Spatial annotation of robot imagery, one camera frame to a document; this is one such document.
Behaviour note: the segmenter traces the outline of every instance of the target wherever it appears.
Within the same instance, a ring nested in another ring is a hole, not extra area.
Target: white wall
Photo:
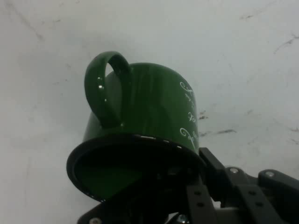
[[[0,1],[0,223],[75,223],[97,203],[65,163],[89,115],[83,78],[121,52],[182,74],[226,165],[299,178],[296,0]],[[216,134],[232,129],[235,132]]]

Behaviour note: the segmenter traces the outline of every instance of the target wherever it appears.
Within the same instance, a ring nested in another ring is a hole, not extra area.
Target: green mug
[[[106,76],[107,64],[114,71]],[[178,73],[104,52],[87,67],[85,94],[92,113],[83,143],[67,161],[82,192],[103,201],[149,173],[197,172],[195,98]]]

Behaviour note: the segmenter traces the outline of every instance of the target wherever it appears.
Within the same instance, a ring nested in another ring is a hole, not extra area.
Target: screw
[[[274,176],[274,173],[271,172],[271,171],[267,171],[265,174],[266,174],[268,177],[273,177],[273,176]]]
[[[231,169],[229,169],[229,171],[232,172],[233,174],[236,174],[239,172],[237,168],[231,168]]]
[[[187,216],[185,216],[185,215],[179,215],[178,216],[178,219],[177,219],[177,221],[179,222],[179,223],[189,223],[189,221],[188,221],[188,219],[187,219]]]
[[[89,220],[89,224],[101,224],[102,221],[99,218],[92,218]]]

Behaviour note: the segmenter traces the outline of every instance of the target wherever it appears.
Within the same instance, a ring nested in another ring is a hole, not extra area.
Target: wall stain
[[[247,111],[246,114],[250,115],[252,112],[253,112],[253,110],[251,109],[251,110]]]
[[[43,35],[37,32],[37,30],[31,25],[29,20],[15,7],[12,1],[4,0],[5,7],[8,11],[13,12],[19,19],[19,21],[29,30],[35,33],[36,37],[40,41],[44,41]]]
[[[275,4],[277,3],[277,1],[278,1],[278,0],[269,2],[267,5],[265,5],[265,6],[262,7],[262,8],[259,8],[259,9],[255,10],[255,11],[254,11],[253,13],[251,13],[251,14],[247,14],[247,15],[243,15],[243,16],[241,16],[241,17],[240,17],[240,20],[247,20],[247,19],[250,19],[250,18],[252,18],[252,17],[254,17],[254,16],[257,16],[257,15],[259,15],[259,14],[261,14],[261,13],[266,12],[267,9],[268,9],[269,7],[275,5]]]
[[[199,132],[199,136],[200,137],[205,137],[209,133],[211,133],[211,132]]]
[[[203,119],[208,119],[209,117],[207,117],[207,116],[201,116],[201,117],[199,117],[199,119],[198,120],[203,120]]]
[[[278,48],[276,48],[274,54],[276,54],[281,48],[285,48],[286,46],[292,45],[295,40],[299,40],[299,36],[296,36],[295,34],[292,34],[292,36],[292,39],[288,40],[287,42],[284,42]]]
[[[296,141],[294,139],[291,139],[292,142],[294,142],[296,145],[299,145],[299,141]]]
[[[290,130],[291,130],[292,132],[299,132],[299,129],[298,129],[298,128],[296,128],[296,129],[292,129],[292,128],[290,128]]]
[[[227,129],[227,130],[216,132],[216,134],[226,134],[226,133],[237,133],[237,132],[234,129]]]

